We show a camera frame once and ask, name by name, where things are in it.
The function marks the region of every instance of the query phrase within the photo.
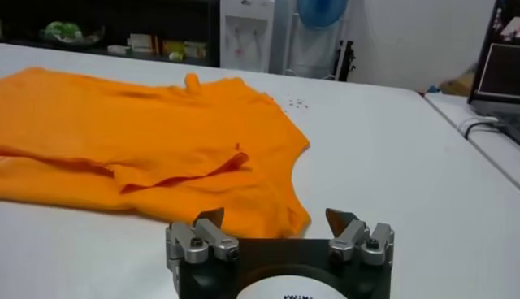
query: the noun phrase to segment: bolt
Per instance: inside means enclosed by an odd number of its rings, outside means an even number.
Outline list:
[[[226,253],[226,259],[230,262],[236,261],[238,259],[238,249],[231,249]]]
[[[199,238],[198,236],[196,236],[196,237],[192,238],[189,245],[192,247],[195,247],[195,248],[202,247],[204,245],[204,241],[201,238]]]
[[[367,242],[366,242],[366,247],[368,249],[379,249],[379,241],[377,241],[376,239],[374,238],[370,238]]]

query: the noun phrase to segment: table surface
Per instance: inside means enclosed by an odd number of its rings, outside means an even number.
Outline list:
[[[467,104],[467,97],[428,93],[425,98],[455,128],[466,119],[478,116]],[[486,126],[473,128],[468,140],[520,188],[520,145],[500,131]]]
[[[29,66],[145,85],[242,77],[310,140],[292,176],[313,219],[305,237],[332,237],[325,208],[352,211],[396,231],[393,298],[520,293],[520,192],[414,92],[0,45],[0,76]],[[289,105],[297,99],[308,108]],[[176,298],[165,227],[0,201],[0,297]]]

